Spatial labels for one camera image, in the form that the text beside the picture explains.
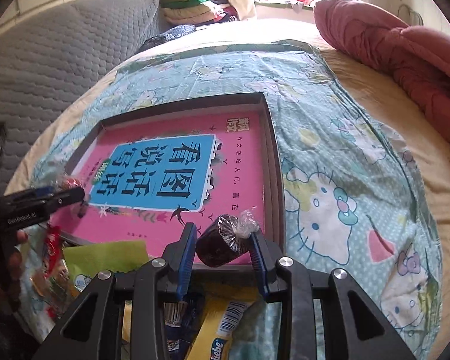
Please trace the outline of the person's left hand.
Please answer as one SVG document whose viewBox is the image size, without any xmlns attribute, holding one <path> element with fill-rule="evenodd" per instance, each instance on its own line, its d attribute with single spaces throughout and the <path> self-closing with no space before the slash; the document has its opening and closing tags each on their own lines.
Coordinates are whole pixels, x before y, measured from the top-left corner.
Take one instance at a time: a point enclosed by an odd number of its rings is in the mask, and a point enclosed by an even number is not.
<svg viewBox="0 0 450 360">
<path fill-rule="evenodd" d="M 23 257 L 17 246 L 27 241 L 28 236 L 23 230 L 14 235 L 0 232 L 0 310 L 15 312 L 20 307 Z"/>
</svg>

